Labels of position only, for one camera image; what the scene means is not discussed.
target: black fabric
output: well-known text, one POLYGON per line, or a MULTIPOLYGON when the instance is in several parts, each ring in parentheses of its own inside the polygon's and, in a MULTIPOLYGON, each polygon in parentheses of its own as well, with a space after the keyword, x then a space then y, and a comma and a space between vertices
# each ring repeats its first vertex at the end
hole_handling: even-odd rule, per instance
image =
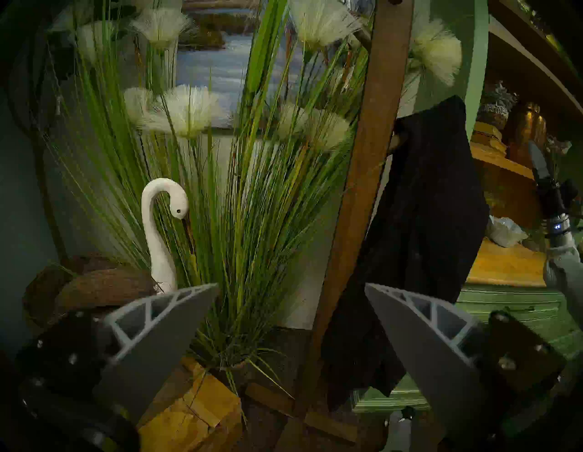
POLYGON ((454 303, 486 230, 489 209, 466 137, 463 101, 450 97, 402 118, 395 132, 407 140, 394 153, 377 214, 322 343, 330 409, 355 388, 373 386, 389 396, 405 375, 364 284, 454 303))

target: wooden plank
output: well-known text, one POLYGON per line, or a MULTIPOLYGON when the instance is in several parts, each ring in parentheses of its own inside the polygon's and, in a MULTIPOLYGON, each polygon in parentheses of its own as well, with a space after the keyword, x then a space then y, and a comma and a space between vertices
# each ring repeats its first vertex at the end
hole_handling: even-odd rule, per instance
POLYGON ((358 426, 335 421, 323 414, 316 413, 315 411, 308 411, 306 413, 304 424, 308 427, 318 429, 324 433, 342 438, 351 443, 356 443, 358 440, 358 426))
POLYGON ((293 399, 284 394, 276 393, 257 383, 249 383, 245 395, 269 409, 289 417, 293 416, 293 399))
POLYGON ((502 248, 484 239, 466 283, 546 287, 543 280, 545 261, 544 253, 536 253, 522 245, 502 248))
POLYGON ((342 197, 307 358, 297 380, 294 413, 300 417, 310 406, 321 372, 319 357, 322 339, 338 298, 354 271, 373 211, 401 98, 412 20, 413 0, 404 0, 399 5, 377 2, 367 79, 346 191, 342 197))
POLYGON ((470 149, 472 150, 472 157, 474 157, 476 160, 481 160, 483 162, 496 165, 500 168, 504 168, 508 171, 512 171, 513 173, 520 174, 521 176, 527 177, 531 180, 535 179, 530 168, 522 166, 521 164, 513 162, 512 160, 505 159, 504 157, 499 156, 494 152, 488 152, 482 149, 479 143, 470 143, 470 149))

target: decorative bird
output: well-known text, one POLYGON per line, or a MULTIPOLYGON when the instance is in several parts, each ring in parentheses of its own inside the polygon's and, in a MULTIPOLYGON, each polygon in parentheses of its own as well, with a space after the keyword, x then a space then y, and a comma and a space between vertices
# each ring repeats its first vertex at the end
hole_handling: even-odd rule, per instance
POLYGON ((168 293, 178 289, 176 267, 164 240, 156 230, 152 212, 154 199, 162 191, 170 195, 170 213, 180 220, 188 213, 188 198, 180 185, 165 178, 149 182, 142 192, 142 222, 152 262, 152 279, 162 292, 168 293))

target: yellow wood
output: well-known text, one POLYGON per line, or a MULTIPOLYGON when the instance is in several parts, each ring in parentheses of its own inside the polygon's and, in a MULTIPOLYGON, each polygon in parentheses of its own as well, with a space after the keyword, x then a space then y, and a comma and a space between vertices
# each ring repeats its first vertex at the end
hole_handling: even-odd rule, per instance
POLYGON ((315 411, 308 411, 306 413, 304 424, 313 429, 321 430, 329 435, 350 441, 351 443, 357 442, 359 437, 358 426, 335 421, 315 411))
POLYGON ((498 138, 498 141, 502 141, 502 132, 500 132, 496 127, 485 122, 476 121, 474 124, 474 132, 481 132, 486 135, 492 135, 498 138))
MULTIPOLYGON (((142 451, 229 450, 222 448, 241 435, 241 400, 192 358, 184 357, 181 364, 190 389, 139 428, 142 451)), ((163 406, 172 391, 181 389, 177 375, 161 390, 162 396, 154 399, 156 407, 163 406)))
POLYGON ((472 157, 474 157, 476 160, 481 160, 483 162, 496 165, 500 168, 504 168, 508 171, 512 171, 513 173, 520 174, 521 176, 527 177, 531 180, 535 179, 532 175, 531 169, 513 162, 512 160, 505 159, 495 152, 488 152, 487 150, 483 149, 479 143, 470 143, 470 149, 472 150, 472 157))
POLYGON ((276 393, 257 383, 249 383, 245 395, 269 409, 279 411, 290 418, 293 416, 293 399, 282 393, 276 393))
POLYGON ((546 287, 543 280, 545 259, 544 253, 535 253, 522 245, 502 248, 484 239, 466 282, 546 287))

